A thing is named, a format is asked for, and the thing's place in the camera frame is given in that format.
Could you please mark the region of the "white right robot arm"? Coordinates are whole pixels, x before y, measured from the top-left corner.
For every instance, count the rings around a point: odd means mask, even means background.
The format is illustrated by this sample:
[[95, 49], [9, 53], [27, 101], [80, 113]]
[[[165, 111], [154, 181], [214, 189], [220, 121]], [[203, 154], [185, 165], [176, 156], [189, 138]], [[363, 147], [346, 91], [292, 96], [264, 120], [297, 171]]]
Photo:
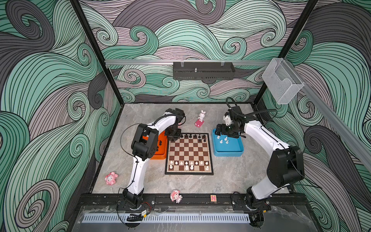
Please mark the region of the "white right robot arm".
[[247, 191], [247, 199], [250, 202], [267, 199], [280, 189], [305, 178], [303, 151], [278, 139], [259, 121], [235, 120], [228, 124], [218, 124], [214, 134], [236, 139], [247, 134], [268, 154], [270, 160], [266, 176]]

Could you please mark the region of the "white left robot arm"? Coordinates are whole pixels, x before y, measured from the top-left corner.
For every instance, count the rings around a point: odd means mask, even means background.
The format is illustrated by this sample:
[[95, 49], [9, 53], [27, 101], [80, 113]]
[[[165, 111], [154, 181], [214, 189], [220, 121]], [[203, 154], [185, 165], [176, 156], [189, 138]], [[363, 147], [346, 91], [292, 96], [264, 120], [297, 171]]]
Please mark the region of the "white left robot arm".
[[131, 207], [139, 208], [142, 203], [145, 174], [150, 159], [157, 151], [159, 135], [164, 132], [166, 136], [174, 140], [179, 139], [181, 134], [179, 125], [185, 117], [183, 110], [169, 108], [155, 121], [137, 124], [138, 127], [130, 146], [133, 167], [129, 184], [123, 190], [123, 198]]

